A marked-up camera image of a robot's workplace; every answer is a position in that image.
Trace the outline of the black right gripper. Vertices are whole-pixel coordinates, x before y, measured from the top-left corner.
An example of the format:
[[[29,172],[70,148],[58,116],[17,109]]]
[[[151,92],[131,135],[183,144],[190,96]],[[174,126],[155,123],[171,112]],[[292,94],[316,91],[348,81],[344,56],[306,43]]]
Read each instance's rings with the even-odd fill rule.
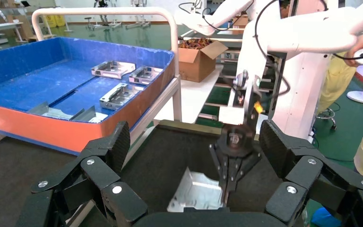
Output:
[[[247,125],[224,124],[216,144],[209,151],[219,174],[222,201],[227,201],[230,191],[261,160],[261,153],[254,147],[255,130]]]

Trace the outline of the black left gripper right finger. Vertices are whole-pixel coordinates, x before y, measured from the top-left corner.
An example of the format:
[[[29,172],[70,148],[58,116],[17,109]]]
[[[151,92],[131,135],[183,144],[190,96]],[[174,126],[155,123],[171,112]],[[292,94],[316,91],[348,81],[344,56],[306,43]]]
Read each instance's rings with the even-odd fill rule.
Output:
[[[284,134],[264,120],[260,147],[282,183],[265,212],[291,227],[308,200],[314,200],[341,220],[344,227],[363,227],[363,175],[322,155],[305,139]]]

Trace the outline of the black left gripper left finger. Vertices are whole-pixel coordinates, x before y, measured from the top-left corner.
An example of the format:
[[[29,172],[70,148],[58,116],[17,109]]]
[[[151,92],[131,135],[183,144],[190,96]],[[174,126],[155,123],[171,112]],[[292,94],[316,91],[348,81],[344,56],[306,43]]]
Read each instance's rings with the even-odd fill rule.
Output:
[[[129,148],[126,121],[110,135],[89,141],[75,160],[32,186],[16,226],[64,227],[89,201],[113,227],[137,223],[147,214],[147,204],[120,177]]]

